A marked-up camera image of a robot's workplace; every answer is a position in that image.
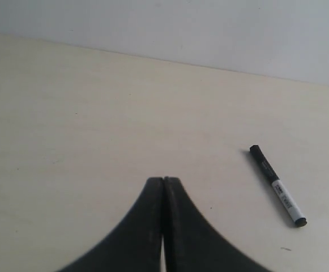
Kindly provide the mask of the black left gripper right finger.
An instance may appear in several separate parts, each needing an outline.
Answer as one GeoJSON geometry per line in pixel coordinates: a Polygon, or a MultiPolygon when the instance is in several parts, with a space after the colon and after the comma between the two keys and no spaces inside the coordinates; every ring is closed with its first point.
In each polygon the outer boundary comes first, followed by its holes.
{"type": "Polygon", "coordinates": [[[167,271],[267,271],[209,224],[181,180],[165,177],[163,238],[167,271]]]}

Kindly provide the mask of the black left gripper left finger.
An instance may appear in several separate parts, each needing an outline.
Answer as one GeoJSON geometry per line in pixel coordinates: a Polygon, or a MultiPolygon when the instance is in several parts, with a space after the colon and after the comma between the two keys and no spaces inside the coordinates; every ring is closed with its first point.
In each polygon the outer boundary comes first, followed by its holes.
{"type": "Polygon", "coordinates": [[[129,212],[96,246],[62,271],[160,271],[163,179],[149,178],[129,212]]]}

